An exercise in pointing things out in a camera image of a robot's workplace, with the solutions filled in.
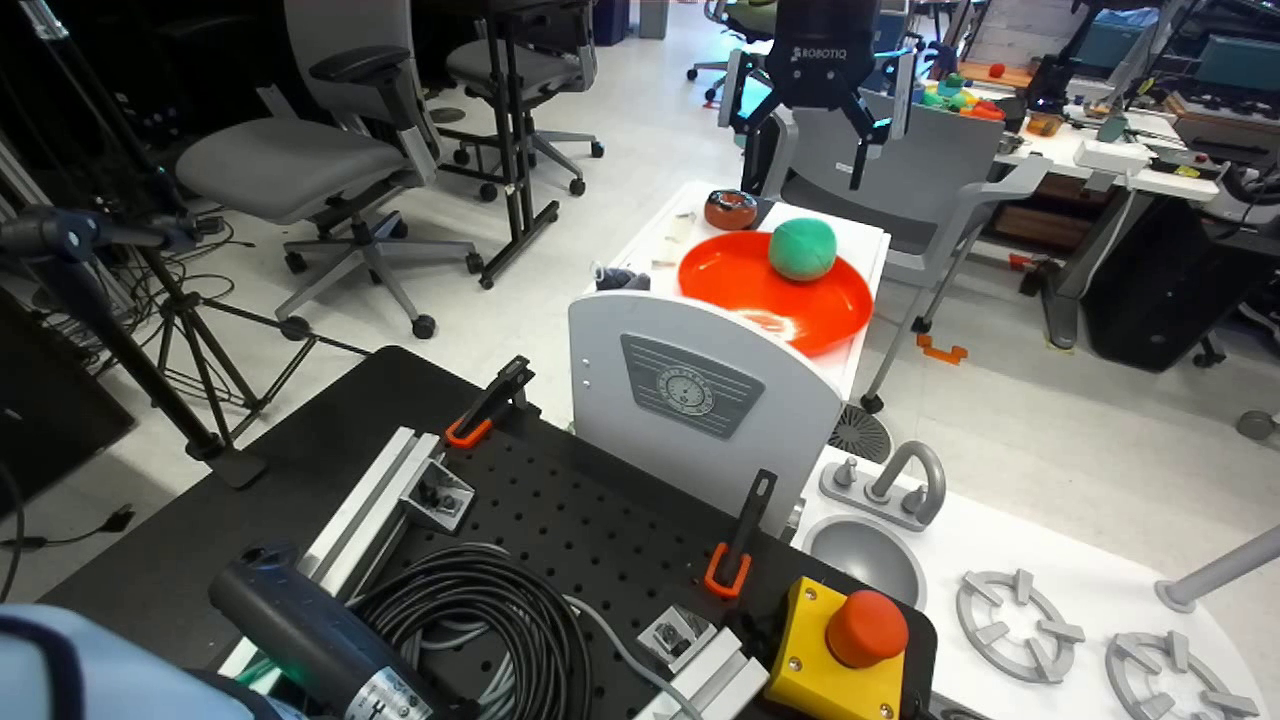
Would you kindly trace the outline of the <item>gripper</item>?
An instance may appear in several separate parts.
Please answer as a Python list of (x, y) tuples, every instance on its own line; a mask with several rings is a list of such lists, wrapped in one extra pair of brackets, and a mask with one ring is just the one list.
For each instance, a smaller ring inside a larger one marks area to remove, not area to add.
[(739, 188), (782, 191), (794, 177), (799, 127), (787, 108), (838, 108), (858, 136), (849, 181), (858, 191), (870, 149), (886, 142), (892, 124), (858, 95), (876, 64), (881, 0), (777, 0), (776, 6), (774, 95), (782, 105), (771, 91), (728, 91), (728, 129), (741, 150)]

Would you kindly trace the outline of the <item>heap of colourful toys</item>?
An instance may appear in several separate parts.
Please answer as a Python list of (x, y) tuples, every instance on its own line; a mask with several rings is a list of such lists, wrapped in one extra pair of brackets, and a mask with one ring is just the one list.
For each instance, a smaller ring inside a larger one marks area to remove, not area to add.
[(966, 78), (957, 73), (945, 76), (936, 83), (925, 85), (913, 95), (913, 101), (924, 108), (980, 118), (984, 120), (1006, 122), (1007, 114), (995, 101), (979, 97), (969, 90)]

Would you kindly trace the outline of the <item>white desk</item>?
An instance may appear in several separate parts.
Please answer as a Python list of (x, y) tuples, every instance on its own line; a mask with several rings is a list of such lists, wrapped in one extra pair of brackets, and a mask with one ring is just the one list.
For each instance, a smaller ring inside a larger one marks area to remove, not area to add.
[(1000, 152), (996, 160), (1019, 167), (1030, 158), (1050, 160), (1050, 174), (1083, 181), (1088, 190), (1116, 195), (1100, 219), (1087, 232), (1079, 247), (1061, 269), (1052, 272), (1039, 290), (1047, 341), (1051, 346), (1073, 350), (1080, 336), (1082, 300), (1096, 272), (1119, 240), (1156, 199), (1180, 199), (1192, 204), (1210, 202), (1219, 196), (1213, 179), (1187, 170), (1156, 170), (1153, 160), (1162, 149), (1187, 152), (1175, 136), (1171, 118), (1155, 111), (1130, 111), (1130, 133), (1106, 143), (1094, 127), (1076, 128), (1069, 117), (1055, 135), (1044, 137), (1019, 131), (1021, 145)]

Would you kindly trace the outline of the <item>green office chair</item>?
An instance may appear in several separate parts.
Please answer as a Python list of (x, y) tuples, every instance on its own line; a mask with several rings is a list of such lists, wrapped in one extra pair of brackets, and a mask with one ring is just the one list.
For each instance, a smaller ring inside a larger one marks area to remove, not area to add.
[[(746, 45), (772, 42), (774, 40), (777, 0), (681, 0), (701, 4), (703, 15), (724, 32), (742, 40)], [(713, 102), (724, 87), (728, 73), (728, 58), (718, 61), (698, 61), (686, 70), (686, 79), (694, 82), (704, 70), (719, 70), (721, 77), (704, 92), (704, 100)]]

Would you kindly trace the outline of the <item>grey round grate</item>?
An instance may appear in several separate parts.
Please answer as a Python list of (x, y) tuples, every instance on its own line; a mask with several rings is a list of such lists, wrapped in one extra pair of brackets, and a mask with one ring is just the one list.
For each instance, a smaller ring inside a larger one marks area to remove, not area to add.
[(827, 445), (881, 464), (893, 452), (887, 427), (876, 415), (852, 404), (844, 405)]

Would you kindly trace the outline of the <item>grey toy kitchen tap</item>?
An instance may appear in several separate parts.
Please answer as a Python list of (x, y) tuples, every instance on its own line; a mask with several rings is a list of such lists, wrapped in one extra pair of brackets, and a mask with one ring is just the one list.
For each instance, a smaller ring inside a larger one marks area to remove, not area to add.
[(910, 439), (884, 462), (855, 455), (829, 462), (819, 474), (819, 492), (858, 511), (911, 533), (922, 533), (940, 515), (947, 477), (936, 451)]

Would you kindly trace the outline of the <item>black computer tower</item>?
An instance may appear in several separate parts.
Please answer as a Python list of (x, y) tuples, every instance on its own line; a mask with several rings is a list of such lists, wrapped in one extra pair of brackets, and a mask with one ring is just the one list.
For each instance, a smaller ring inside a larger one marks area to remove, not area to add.
[(1233, 251), (1187, 201), (1153, 201), (1116, 243), (1082, 301), (1091, 348), (1160, 374), (1204, 336), (1231, 293)]

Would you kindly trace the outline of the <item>white toy kitchen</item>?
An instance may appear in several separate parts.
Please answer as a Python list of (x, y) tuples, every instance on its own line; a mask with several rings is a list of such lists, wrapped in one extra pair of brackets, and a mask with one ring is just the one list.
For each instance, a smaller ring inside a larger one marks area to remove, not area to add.
[[(1231, 689), (1258, 702), (1261, 720), (1280, 720), (1280, 703), (1266, 703), (1204, 597), (1194, 612), (1172, 611), (1155, 594), (1155, 583), (1169, 579), (1149, 568), (966, 498), (948, 478), (943, 507), (922, 533), (824, 497), (822, 468), (850, 455), (827, 439), (863, 337), (808, 357), (750, 320), (682, 296), (676, 273), (685, 254), (724, 233), (703, 217), (712, 190), (705, 182), (676, 190), (616, 259), (617, 266), (649, 274), (649, 291), (589, 291), (571, 302), (579, 438), (730, 514), (759, 469), (773, 471), (778, 480), (763, 530), (808, 556), (804, 536), (829, 516), (870, 519), (895, 533), (925, 574), (925, 610), (906, 606), (934, 628), (929, 697), (937, 717), (1132, 720), (1105, 673), (1107, 643), (1124, 632), (1174, 630)], [(1085, 634), (1061, 684), (1029, 684), (998, 671), (957, 621), (955, 594), (965, 571), (1019, 568)]]

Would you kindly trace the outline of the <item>aluminium rail with bracket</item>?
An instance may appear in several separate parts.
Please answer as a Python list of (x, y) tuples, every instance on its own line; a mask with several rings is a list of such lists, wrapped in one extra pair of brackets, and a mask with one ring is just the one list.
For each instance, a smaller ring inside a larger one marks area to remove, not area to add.
[(736, 720), (769, 680), (732, 630), (680, 605), (666, 609), (635, 641), (639, 666), (655, 688), (635, 720)]
[(447, 466), (439, 436), (398, 428), (339, 503), (297, 569), (338, 600), (378, 575), (403, 534), (456, 536), (476, 489)]

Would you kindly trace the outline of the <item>brown round bowl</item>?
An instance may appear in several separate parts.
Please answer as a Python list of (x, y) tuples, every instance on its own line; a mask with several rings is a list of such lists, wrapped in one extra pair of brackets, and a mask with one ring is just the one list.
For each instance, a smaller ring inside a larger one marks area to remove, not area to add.
[(703, 205), (705, 222), (726, 232), (751, 228), (759, 215), (759, 204), (750, 195), (739, 190), (714, 190), (708, 193)]

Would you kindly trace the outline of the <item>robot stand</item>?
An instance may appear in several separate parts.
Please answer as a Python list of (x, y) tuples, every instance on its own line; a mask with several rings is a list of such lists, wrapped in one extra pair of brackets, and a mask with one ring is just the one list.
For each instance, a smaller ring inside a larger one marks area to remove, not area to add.
[[(180, 667), (214, 669), (239, 634), (209, 585), (256, 544), (306, 550), (393, 433), (444, 430), (480, 388), (404, 348), (362, 360), (250, 443), (266, 473), (250, 488), (202, 479), (138, 524), (44, 603), (73, 610)], [(540, 419), (513, 411), (448, 468), (479, 495), (457, 541), (498, 544), (589, 602), (627, 641), (680, 603), (728, 623), (772, 665), (786, 594), (800, 577), (842, 592), (859, 582), (776, 541), (751, 542), (739, 600), (701, 577), (733, 519)]]

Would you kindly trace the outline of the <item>black clamp with orange grip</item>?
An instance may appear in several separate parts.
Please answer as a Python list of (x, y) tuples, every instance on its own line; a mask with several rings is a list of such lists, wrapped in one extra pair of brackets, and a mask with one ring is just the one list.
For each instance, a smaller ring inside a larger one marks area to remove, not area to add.
[(527, 410), (530, 405), (526, 386), (535, 375), (527, 357), (513, 356), (468, 409), (445, 429), (447, 445), (453, 448), (472, 448), (512, 411)]
[(719, 542), (713, 550), (703, 574), (703, 584), (714, 597), (736, 600), (742, 593), (753, 565), (749, 544), (762, 523), (777, 480), (773, 471), (764, 468), (756, 471), (730, 539)]

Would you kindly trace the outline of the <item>yellow box with red button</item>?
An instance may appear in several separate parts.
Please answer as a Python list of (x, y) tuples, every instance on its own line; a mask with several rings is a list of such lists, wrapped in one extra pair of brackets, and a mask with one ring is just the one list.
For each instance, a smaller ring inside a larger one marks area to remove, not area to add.
[(842, 594), (803, 577), (788, 591), (764, 697), (812, 720), (901, 720), (909, 639), (888, 596)]

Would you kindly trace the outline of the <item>grey toy kitchen sink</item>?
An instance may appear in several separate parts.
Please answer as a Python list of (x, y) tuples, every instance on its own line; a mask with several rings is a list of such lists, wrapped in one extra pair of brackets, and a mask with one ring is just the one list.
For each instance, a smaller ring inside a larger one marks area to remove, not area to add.
[(920, 562), (877, 521), (854, 515), (826, 518), (804, 536), (801, 548), (893, 600), (925, 610), (928, 587)]

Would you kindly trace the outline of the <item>grey office chair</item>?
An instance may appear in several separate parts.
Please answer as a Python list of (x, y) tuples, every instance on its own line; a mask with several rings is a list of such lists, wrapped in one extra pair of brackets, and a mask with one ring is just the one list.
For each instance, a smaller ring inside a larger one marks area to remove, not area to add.
[(440, 137), (421, 105), (410, 0), (283, 0), (296, 64), (332, 123), (271, 115), (220, 129), (189, 146), (177, 179), (198, 196), (275, 225), (310, 222), (312, 241), (285, 245), (291, 272), (306, 252), (333, 249), (328, 265), (275, 311), (280, 332), (301, 340), (298, 310), (349, 273), (366, 269), (429, 340), (436, 323), (394, 278), (389, 258), (484, 268), (475, 246), (413, 237), (397, 211), (370, 215), (440, 170)]
[(605, 145), (594, 135), (541, 131), (532, 111), (562, 94), (585, 94), (594, 86), (598, 60), (593, 8), (594, 0), (548, 0), (512, 15), (499, 29), (484, 29), (481, 40), (457, 47), (445, 59), (451, 78), (468, 96), (492, 104), (497, 82), (492, 79), (488, 40), (495, 40), (500, 73), (518, 90), (511, 106), (518, 113), (527, 165), (534, 168), (545, 158), (567, 170), (568, 192), (575, 197), (585, 195), (588, 183), (581, 167), (557, 145), (586, 145), (595, 159), (604, 156)]

